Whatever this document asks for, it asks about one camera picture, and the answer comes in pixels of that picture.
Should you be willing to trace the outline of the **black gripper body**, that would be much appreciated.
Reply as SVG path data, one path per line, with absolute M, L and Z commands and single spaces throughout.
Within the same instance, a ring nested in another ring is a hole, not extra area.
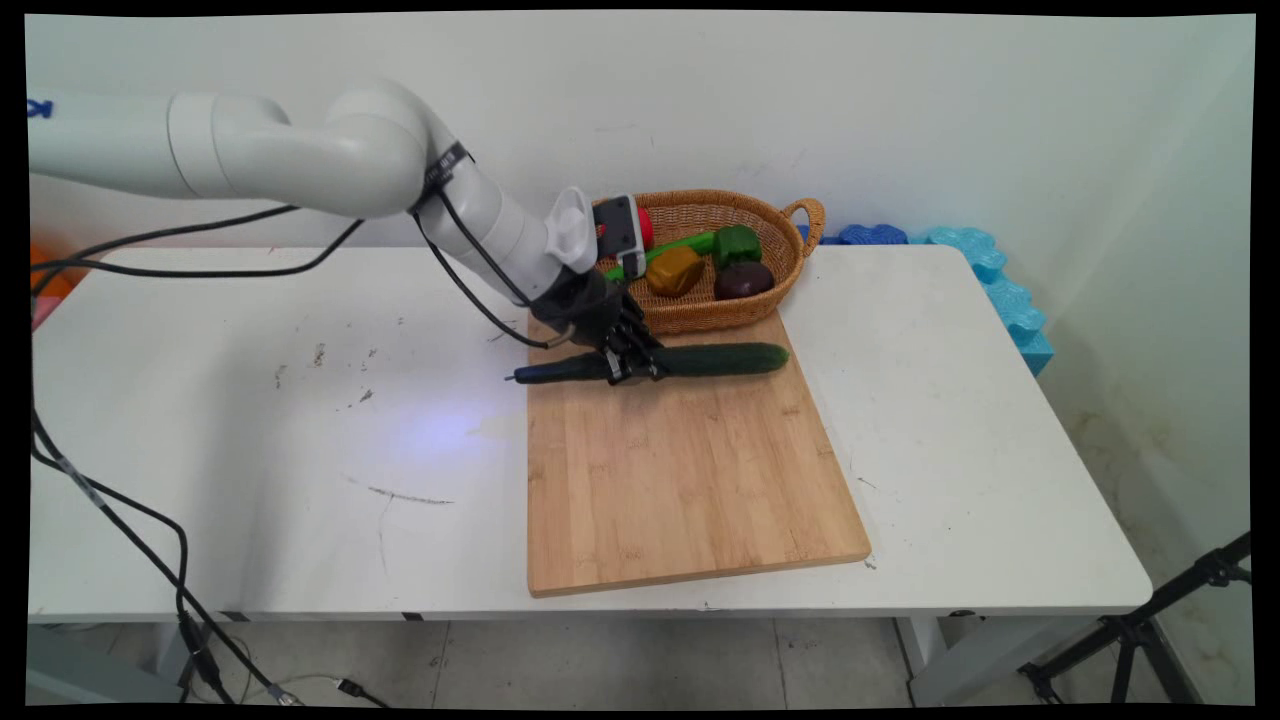
M 559 272 L 550 288 L 532 300 L 532 315 L 570 342 L 599 350 L 622 350 L 641 338 L 641 309 L 626 281 L 611 281 L 590 269 Z

